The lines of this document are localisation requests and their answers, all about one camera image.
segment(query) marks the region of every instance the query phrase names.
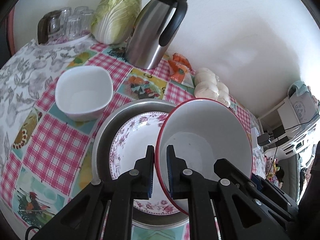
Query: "tablecloth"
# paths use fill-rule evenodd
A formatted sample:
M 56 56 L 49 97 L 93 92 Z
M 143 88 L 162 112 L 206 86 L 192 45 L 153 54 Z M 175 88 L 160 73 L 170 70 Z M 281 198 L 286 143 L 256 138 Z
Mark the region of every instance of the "tablecloth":
M 0 196 L 21 226 L 42 227 L 92 178 L 91 154 L 104 120 L 132 100 L 159 98 L 179 104 L 193 98 L 193 89 L 169 78 L 162 59 L 152 70 L 135 68 L 124 60 L 123 46 L 107 46 L 90 38 L 75 46 L 24 46 L 0 70 Z M 102 116 L 74 122 L 56 106 L 54 90 L 61 73 L 80 65 L 108 70 L 114 88 Z M 148 81 L 142 92 L 132 89 L 132 77 Z M 250 140 L 256 118 L 231 97 L 231 107 Z M 253 151 L 253 173 L 264 176 L 263 152 Z M 133 227 L 132 239 L 156 237 L 189 239 L 189 226 L 159 231 Z

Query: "stainless steel bowl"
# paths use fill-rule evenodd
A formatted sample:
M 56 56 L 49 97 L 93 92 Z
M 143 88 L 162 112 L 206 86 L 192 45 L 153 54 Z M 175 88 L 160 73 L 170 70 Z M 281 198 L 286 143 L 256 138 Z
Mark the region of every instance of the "stainless steel bowl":
M 123 105 L 109 115 L 101 125 L 93 144 L 93 181 L 97 181 L 99 178 L 104 182 L 112 180 L 109 169 L 109 152 L 112 141 L 122 125 L 138 114 L 152 111 L 169 113 L 174 107 L 174 104 L 164 100 L 142 99 Z M 154 230 L 175 228 L 188 221 L 189 217 L 182 212 L 170 215 L 152 215 L 134 208 L 132 215 L 133 225 Z

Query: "black cable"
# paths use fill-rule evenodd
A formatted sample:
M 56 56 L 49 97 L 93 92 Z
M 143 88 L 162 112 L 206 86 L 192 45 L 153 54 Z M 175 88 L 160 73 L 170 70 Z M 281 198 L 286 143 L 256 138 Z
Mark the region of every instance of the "black cable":
M 275 152 L 275 155 L 273 156 L 273 161 L 272 161 L 272 164 L 271 164 L 270 170 L 269 170 L 269 172 L 268 172 L 268 174 L 267 174 L 266 178 L 269 176 L 269 173 L 270 173 L 270 171 L 271 171 L 271 168 L 273 167 L 273 162 L 275 161 L 275 158 L 276 158 L 277 149 L 278 149 L 278 146 L 277 146 L 277 148 L 276 148 L 276 152 Z
M 31 231 L 32 229 L 38 229 L 38 230 L 40 230 L 40 228 L 39 228 L 39 227 L 36 227 L 36 226 L 28 227 L 28 229 L 27 229 L 27 231 L 26 231 L 26 234 L 25 234 L 25 236 L 24 236 L 24 239 L 25 239 L 25 240 L 28 240 L 28 238 L 29 238 L 29 233 L 30 233 L 30 231 Z
M 292 129 L 292 128 L 295 128 L 295 127 L 297 127 L 297 126 L 299 126 L 299 125 L 303 125 L 303 124 L 306 124 L 306 123 L 310 123 L 317 115 L 318 115 L 318 114 L 316 114 L 314 117 L 312 117 L 309 122 L 299 123 L 299 124 L 297 124 L 297 125 L 295 125 L 295 126 L 293 126 L 293 127 L 290 127 L 290 128 L 284 129 L 284 130 L 287 131 L 287 130 L 290 130 L 290 129 Z

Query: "floral tablecloth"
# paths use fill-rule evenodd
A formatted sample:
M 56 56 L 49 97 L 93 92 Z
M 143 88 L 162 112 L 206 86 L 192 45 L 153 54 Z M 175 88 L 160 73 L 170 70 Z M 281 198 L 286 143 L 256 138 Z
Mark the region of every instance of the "floral tablecloth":
M 7 220 L 14 216 L 22 231 L 43 226 L 91 181 L 93 142 L 114 110 L 142 98 L 179 104 L 194 97 L 192 89 L 169 80 L 165 59 L 156 69 L 140 70 L 127 63 L 123 53 L 124 47 L 106 46 L 93 38 L 74 46 L 48 47 L 32 40 L 0 70 L 0 200 L 10 210 Z M 112 77 L 113 99 L 95 121 L 74 122 L 55 104 L 58 77 L 80 65 L 103 67 Z M 231 101 L 230 110 L 251 138 L 250 129 L 259 127 L 256 118 L 233 97 Z M 253 151 L 252 156 L 253 173 L 264 177 L 263 152 Z M 132 239 L 157 234 L 134 227 Z M 163 230 L 161 235 L 187 240 L 189 225 Z

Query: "white plate with pink flowers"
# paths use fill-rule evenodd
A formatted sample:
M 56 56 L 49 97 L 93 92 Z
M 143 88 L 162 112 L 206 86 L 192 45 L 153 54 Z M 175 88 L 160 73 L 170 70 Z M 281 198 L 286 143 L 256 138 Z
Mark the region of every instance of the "white plate with pink flowers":
M 157 137 L 168 114 L 148 112 L 139 114 L 126 122 L 113 139 L 109 166 L 112 179 L 134 168 L 136 160 L 146 156 L 147 146 L 156 146 Z M 165 196 L 156 170 L 153 171 L 152 197 L 149 200 L 134 200 L 133 206 L 155 215 L 170 215 L 179 210 Z

